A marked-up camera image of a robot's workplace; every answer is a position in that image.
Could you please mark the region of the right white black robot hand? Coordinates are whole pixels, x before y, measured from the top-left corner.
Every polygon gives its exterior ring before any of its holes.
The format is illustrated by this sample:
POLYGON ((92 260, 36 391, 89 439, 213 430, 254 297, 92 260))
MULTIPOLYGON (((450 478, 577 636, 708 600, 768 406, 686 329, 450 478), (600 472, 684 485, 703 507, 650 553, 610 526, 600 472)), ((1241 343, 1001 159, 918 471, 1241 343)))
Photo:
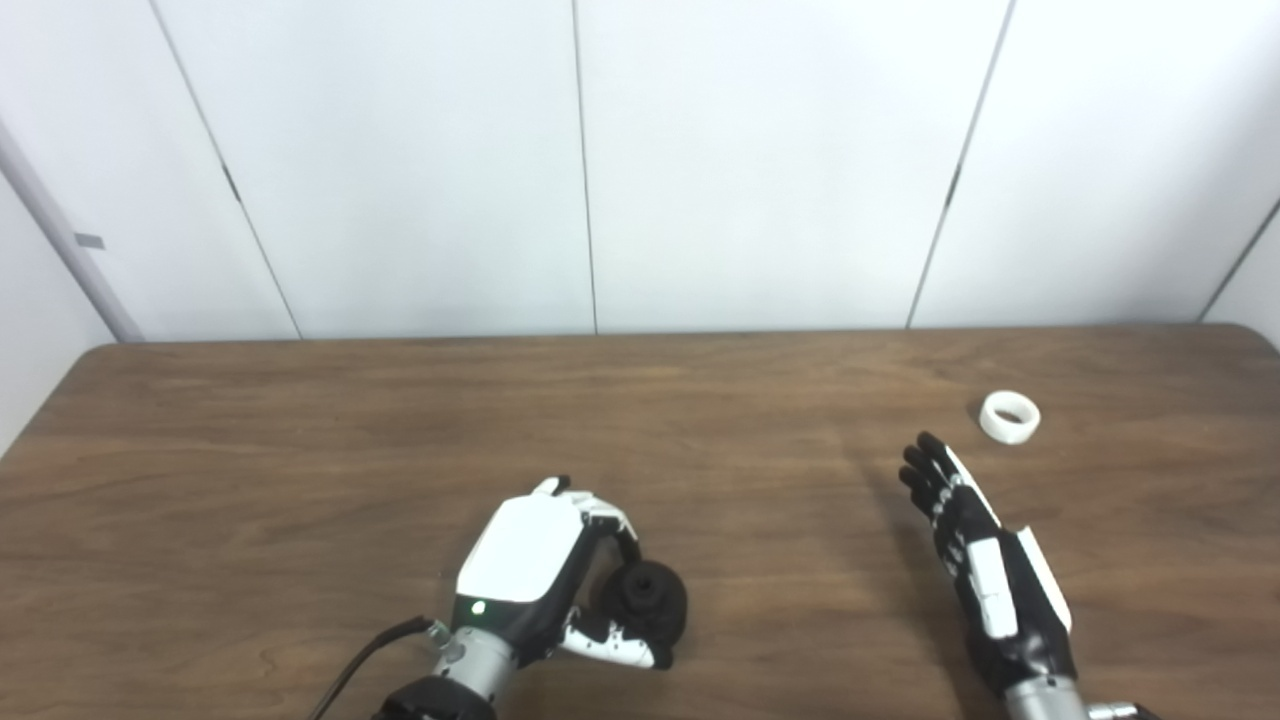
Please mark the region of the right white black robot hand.
POLYGON ((1034 532, 1005 527, 973 474, 932 433, 922 432, 902 460, 899 479, 929 523, 983 683, 1002 697, 1039 676, 1075 680, 1073 616, 1034 532))

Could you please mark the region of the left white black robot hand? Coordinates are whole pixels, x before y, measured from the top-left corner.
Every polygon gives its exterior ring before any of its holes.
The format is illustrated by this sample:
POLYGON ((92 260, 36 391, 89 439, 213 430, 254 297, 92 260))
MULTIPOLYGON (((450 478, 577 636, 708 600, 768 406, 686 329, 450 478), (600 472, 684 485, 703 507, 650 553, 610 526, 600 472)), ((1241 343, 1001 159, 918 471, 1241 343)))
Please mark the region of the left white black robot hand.
POLYGON ((515 670, 561 650, 667 670, 687 607, 682 580, 643 556, 622 509, 549 477, 492 515, 457 575, 452 624, 515 670))

